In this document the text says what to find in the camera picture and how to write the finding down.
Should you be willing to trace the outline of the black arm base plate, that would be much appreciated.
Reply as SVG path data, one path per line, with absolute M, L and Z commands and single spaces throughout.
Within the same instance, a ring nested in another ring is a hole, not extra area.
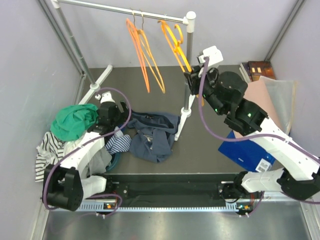
M 222 207 L 222 182 L 235 173 L 104 173 L 107 193 L 122 197 L 122 207 Z

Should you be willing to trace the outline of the yellow orange plastic hanger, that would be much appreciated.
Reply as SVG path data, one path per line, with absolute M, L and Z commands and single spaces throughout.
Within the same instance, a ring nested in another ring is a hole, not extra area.
M 182 49 L 182 44 L 184 43 L 183 32 L 179 24 L 174 25 L 174 29 L 177 30 L 178 36 L 176 36 L 172 28 L 168 25 L 165 20 L 158 20 L 160 24 L 162 33 L 179 65 L 183 74 L 190 73 L 192 71 L 191 65 L 187 60 L 187 57 Z

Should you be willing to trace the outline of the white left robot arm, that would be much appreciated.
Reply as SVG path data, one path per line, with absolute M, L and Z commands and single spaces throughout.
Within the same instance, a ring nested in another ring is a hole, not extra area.
M 96 93 L 101 109 L 97 119 L 83 134 L 79 145 L 66 154 L 56 164 L 45 169 L 42 202 L 47 210 L 63 209 L 76 211 L 82 202 L 93 198 L 109 198 L 114 191 L 106 177 L 87 176 L 86 166 L 92 162 L 93 156 L 105 146 L 105 139 L 121 131 L 130 121 L 132 107 L 124 95 L 121 101 L 122 111 L 112 97 L 111 92 L 122 92 L 112 87 L 103 87 Z

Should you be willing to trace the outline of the navy blue tank top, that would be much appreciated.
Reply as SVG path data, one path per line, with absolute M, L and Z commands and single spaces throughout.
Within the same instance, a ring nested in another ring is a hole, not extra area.
M 152 163 L 165 161 L 172 154 L 180 121 L 180 116 L 167 112 L 133 111 L 127 127 L 135 129 L 136 134 L 131 140 L 129 152 Z

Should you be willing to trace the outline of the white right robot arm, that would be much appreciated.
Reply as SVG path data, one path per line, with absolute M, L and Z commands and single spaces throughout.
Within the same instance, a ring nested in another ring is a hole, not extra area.
M 251 141 L 282 164 L 282 168 L 265 171 L 242 171 L 231 185 L 239 198 L 255 192 L 281 192 L 306 201 L 320 191 L 320 159 L 302 149 L 275 124 L 256 103 L 245 99 L 248 84 L 230 71 L 220 73 L 207 64 L 185 72 L 188 87 L 200 100 L 206 100 L 224 123 L 242 135 L 228 142 Z

